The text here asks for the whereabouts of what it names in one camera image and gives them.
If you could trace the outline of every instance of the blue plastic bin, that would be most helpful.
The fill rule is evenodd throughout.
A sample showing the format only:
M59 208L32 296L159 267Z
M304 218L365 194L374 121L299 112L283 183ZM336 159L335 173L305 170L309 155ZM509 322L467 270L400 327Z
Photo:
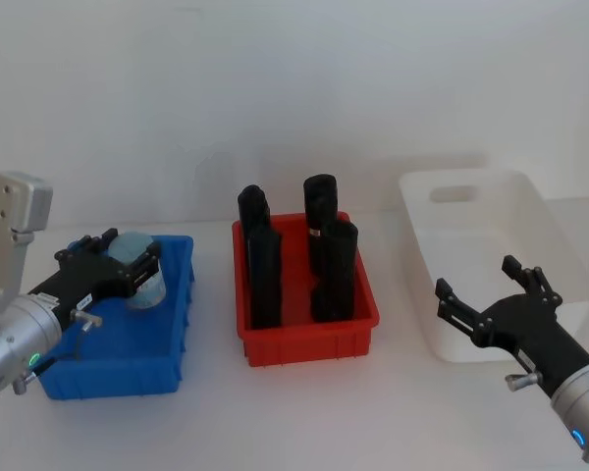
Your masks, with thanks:
M145 310L132 310L120 298L106 299L90 312L103 318L99 329L80 335L73 325L48 356L57 361L39 378L52 399L88 399L173 393L179 388L181 359L194 281L193 240L157 235L166 298ZM80 359L73 356L80 337Z

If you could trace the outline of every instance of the blue led light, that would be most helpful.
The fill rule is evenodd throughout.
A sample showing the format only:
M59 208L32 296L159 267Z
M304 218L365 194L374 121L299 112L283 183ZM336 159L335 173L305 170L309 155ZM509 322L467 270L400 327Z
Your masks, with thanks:
M573 436L573 439L576 440L576 442L580 445L580 447L585 446L585 438L580 432L574 429L571 431L571 435Z

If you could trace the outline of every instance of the white table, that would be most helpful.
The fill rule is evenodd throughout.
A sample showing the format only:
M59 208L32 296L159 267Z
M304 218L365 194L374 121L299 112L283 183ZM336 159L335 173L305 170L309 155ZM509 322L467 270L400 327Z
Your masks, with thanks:
M589 266L589 200L551 207ZM515 363L449 364L430 354L403 282L397 216L352 216L381 315L368 356L248 367L236 333L231 223L131 228L194 237L180 390L67 402L47 399L38 384L23 397L4 391L0 471L589 470L538 388L509 392L504 375L520 371ZM39 235L24 288L53 273L52 254L66 242L104 229Z

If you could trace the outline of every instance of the black cylindrical object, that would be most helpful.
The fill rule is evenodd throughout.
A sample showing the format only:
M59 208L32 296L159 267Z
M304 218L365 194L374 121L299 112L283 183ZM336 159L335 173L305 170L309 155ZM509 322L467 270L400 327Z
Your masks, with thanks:
M264 191L256 184L243 189L238 195L238 211L244 237L244 260L248 266L248 238L251 231L271 224L271 212Z
M338 218L338 187L333 175L320 174L303 183L312 273L321 274L321 229Z
M357 227L347 221L325 225L320 238L321 275L311 295L316 322L353 318Z
M248 237L251 328L282 325L282 236L270 226L254 228Z

